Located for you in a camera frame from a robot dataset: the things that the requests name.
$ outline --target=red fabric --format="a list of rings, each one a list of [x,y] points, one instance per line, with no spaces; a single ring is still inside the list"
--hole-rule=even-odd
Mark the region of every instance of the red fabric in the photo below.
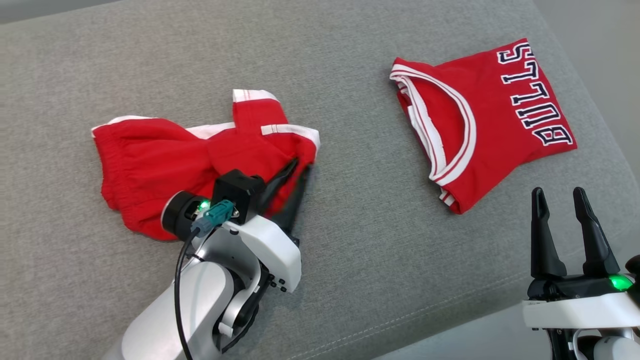
[[[102,196],[119,210],[127,228],[157,240],[174,240],[161,226],[161,213],[175,193],[211,197],[216,178],[235,168],[271,179],[294,157],[296,173],[269,212],[279,209],[302,169],[316,156],[313,141],[293,133],[262,135],[261,126],[286,124],[272,99],[235,102],[236,127],[199,138],[166,119],[129,119],[93,130],[102,161]]]
[[[438,66],[398,58],[391,78],[457,214],[520,164],[577,148],[527,39]]]

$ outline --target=red shorts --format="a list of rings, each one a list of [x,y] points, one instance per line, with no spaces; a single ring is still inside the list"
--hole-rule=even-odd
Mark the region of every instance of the red shorts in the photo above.
[[[577,148],[527,39],[438,66],[398,58],[390,78],[457,214],[520,164]]]
[[[158,240],[175,236],[161,226],[166,202],[186,190],[211,197],[216,178],[233,169],[271,179],[293,158],[299,163],[269,212],[313,163],[319,133],[287,123],[278,100],[264,90],[234,90],[234,122],[184,129],[166,119],[125,116],[92,129],[102,161],[102,196],[126,227]]]

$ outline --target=black cable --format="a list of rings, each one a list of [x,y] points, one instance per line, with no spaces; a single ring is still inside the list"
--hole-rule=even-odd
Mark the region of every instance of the black cable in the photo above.
[[[175,277],[173,281],[173,305],[175,306],[175,322],[178,326],[178,336],[180,337],[180,343],[182,343],[182,351],[184,351],[184,356],[187,360],[193,360],[191,356],[191,352],[189,351],[189,344],[187,344],[187,339],[184,337],[184,328],[182,327],[182,314],[180,312],[180,274],[182,273],[182,262],[184,261],[184,256],[187,253],[187,249],[193,239],[198,236],[200,232],[200,228],[196,228],[191,232],[187,240],[184,241],[184,245],[182,246],[182,250],[180,250],[180,257],[178,258],[178,263],[175,265]]]
[[[242,332],[240,332],[240,334],[238,334],[235,339],[233,339],[230,343],[228,343],[226,347],[222,348],[222,351],[221,351],[222,354],[227,352],[227,350],[232,348],[244,335],[246,335],[246,332],[249,331],[249,328],[251,327],[251,325],[253,325],[253,321],[255,320],[255,317],[258,315],[258,308],[259,306],[256,305],[255,310],[253,310],[253,315],[249,319],[249,322],[246,324]]]
[[[195,258],[195,259],[199,260],[201,263],[204,262],[204,260],[200,256],[197,256],[196,254],[186,254],[186,257],[187,257],[187,259]]]

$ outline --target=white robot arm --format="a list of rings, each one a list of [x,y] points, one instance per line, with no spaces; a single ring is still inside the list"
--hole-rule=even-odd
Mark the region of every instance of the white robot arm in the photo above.
[[[179,192],[168,201],[163,227],[186,241],[183,252],[191,250],[176,277],[179,311],[174,311],[173,282],[130,324],[103,360],[182,360],[189,359],[187,353],[196,360],[218,359],[252,325],[269,287],[283,293],[296,289],[301,259],[291,229],[310,169],[303,169],[281,212],[271,219],[259,215],[296,165],[294,160],[267,185],[234,170],[216,181],[211,200]],[[211,226],[206,226],[207,219]],[[192,226],[199,224],[192,232]]]
[[[523,302],[525,324],[547,332],[553,360],[640,359],[640,256],[619,274],[609,242],[582,188],[573,191],[582,225],[586,262],[583,275],[567,275],[547,224],[549,210],[541,188],[532,193],[531,276]],[[581,336],[597,330],[601,336]]]

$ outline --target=white stripe trim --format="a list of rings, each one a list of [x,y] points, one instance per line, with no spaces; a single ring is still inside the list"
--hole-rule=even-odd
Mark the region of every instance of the white stripe trim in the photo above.
[[[415,111],[415,108],[412,105],[407,106],[406,112],[407,114],[409,114],[411,126],[415,130],[415,133],[418,134],[418,137],[423,144],[423,148],[427,152],[427,157],[429,158],[429,160],[431,160],[431,173],[429,175],[429,177],[431,177],[433,174],[435,174],[435,170],[438,168],[438,166],[436,161],[433,160],[433,146],[429,141],[429,135],[423,130],[423,126],[420,121],[420,115]]]
[[[441,88],[447,95],[449,95],[458,105],[460,109],[460,113],[465,121],[465,134],[464,141],[462,146],[460,147],[458,153],[453,158],[453,160],[447,164],[447,166],[435,174],[433,177],[429,177],[431,180],[434,180],[438,185],[444,186],[449,184],[451,181],[462,174],[462,172],[466,169],[471,157],[473,156],[474,150],[476,148],[476,118],[474,117],[473,112],[471,111],[471,107],[467,100],[455,89],[451,88],[449,85],[435,79],[432,76],[429,76],[423,72],[414,70],[404,65],[396,64],[393,66],[390,79],[396,80],[398,82],[405,83],[407,88],[409,89],[410,96],[413,99],[419,99],[422,104],[422,98],[420,94],[417,92],[415,87],[413,86],[411,80],[409,78],[419,78],[438,86]],[[418,106],[417,108],[419,115],[423,118],[428,117],[428,113],[426,113],[426,107],[424,109]]]
[[[155,119],[154,117],[144,117],[144,116],[137,116],[137,115],[125,115],[125,116],[119,116],[111,121],[109,121],[106,124],[102,124],[102,125],[98,125],[98,126],[94,126],[91,128],[91,137],[95,138],[95,135],[93,134],[93,130],[96,130],[98,127],[101,126],[107,126],[107,125],[111,125],[111,124],[116,124],[117,122],[123,122],[125,120],[139,120],[139,119]]]
[[[262,100],[271,99],[278,101],[276,97],[266,90],[244,90],[234,89],[234,102],[249,101],[249,100]]]
[[[320,133],[316,129],[293,124],[265,125],[262,126],[261,129],[263,135],[290,133],[300,135],[311,140],[311,142],[316,146],[316,155],[314,155],[314,158],[317,156],[318,150],[320,150]]]
[[[453,195],[449,194],[449,196],[447,196],[443,201],[445,204],[447,204],[447,206],[451,206],[451,204],[456,202],[456,199],[453,197]]]
[[[190,133],[194,134],[195,136],[201,139],[206,140],[218,133],[221,133],[224,130],[233,129],[235,127],[236,127],[236,124],[233,122],[224,122],[222,124],[200,125],[195,127],[189,127],[185,130],[189,131]]]
[[[408,78],[404,78],[407,95],[411,99],[411,109],[407,107],[409,118],[411,119],[411,125],[418,132],[423,145],[425,146],[429,159],[431,160],[431,173],[430,179],[434,179],[441,169],[444,169],[447,165],[447,157],[444,152],[444,146],[442,145],[442,139],[438,129],[433,125],[431,117],[427,111],[427,106],[420,97],[418,90],[413,85],[413,81]]]

